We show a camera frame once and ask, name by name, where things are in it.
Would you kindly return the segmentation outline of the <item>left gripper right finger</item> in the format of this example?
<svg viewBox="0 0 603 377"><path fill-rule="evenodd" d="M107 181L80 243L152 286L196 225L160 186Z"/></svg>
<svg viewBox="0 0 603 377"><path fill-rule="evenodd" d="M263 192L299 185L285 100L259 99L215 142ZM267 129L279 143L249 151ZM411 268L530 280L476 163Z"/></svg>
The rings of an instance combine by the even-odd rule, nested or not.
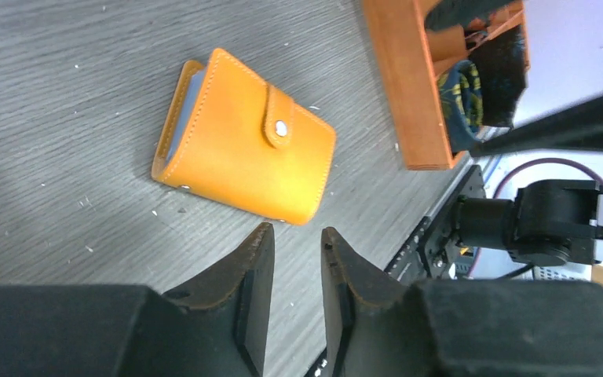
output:
<svg viewBox="0 0 603 377"><path fill-rule="evenodd" d="M322 288L331 376L603 376L603 287L576 280L409 286L328 227Z"/></svg>

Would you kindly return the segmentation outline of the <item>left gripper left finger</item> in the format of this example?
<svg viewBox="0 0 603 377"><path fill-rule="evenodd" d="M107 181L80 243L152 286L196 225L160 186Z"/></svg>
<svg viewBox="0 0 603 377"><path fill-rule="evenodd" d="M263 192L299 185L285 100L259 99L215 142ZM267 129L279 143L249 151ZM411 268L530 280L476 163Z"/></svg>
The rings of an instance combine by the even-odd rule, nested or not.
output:
<svg viewBox="0 0 603 377"><path fill-rule="evenodd" d="M274 229L264 222L164 293L2 285L0 376L261 376L274 252Z"/></svg>

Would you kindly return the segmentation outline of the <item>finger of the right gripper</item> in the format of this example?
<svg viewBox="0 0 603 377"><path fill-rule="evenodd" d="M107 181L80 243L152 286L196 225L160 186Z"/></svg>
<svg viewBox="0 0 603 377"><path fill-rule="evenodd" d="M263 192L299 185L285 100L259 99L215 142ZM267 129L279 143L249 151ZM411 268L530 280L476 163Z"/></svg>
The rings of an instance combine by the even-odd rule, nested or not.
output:
<svg viewBox="0 0 603 377"><path fill-rule="evenodd" d="M475 144L473 157L536 149L603 152L603 95Z"/></svg>

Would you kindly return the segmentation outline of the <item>orange leather card holder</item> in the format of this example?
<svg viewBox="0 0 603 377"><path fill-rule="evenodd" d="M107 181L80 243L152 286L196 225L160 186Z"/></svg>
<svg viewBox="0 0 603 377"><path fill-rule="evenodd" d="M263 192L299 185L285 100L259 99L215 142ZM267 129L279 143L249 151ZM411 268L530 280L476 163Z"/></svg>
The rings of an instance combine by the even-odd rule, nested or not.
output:
<svg viewBox="0 0 603 377"><path fill-rule="evenodd" d="M316 213L336 133L224 49L184 63L151 175L265 218L304 225Z"/></svg>

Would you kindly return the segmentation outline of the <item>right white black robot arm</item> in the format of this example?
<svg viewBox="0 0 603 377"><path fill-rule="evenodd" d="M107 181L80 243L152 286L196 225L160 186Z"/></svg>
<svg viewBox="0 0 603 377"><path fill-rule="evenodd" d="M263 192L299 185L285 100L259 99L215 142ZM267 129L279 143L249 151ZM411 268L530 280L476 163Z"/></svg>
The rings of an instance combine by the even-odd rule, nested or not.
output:
<svg viewBox="0 0 603 377"><path fill-rule="evenodd" d="M603 95L535 119L470 149L476 157L534 149L603 152ZM451 215L458 240L508 251L537 267L603 261L603 181L547 179L514 199L459 199Z"/></svg>

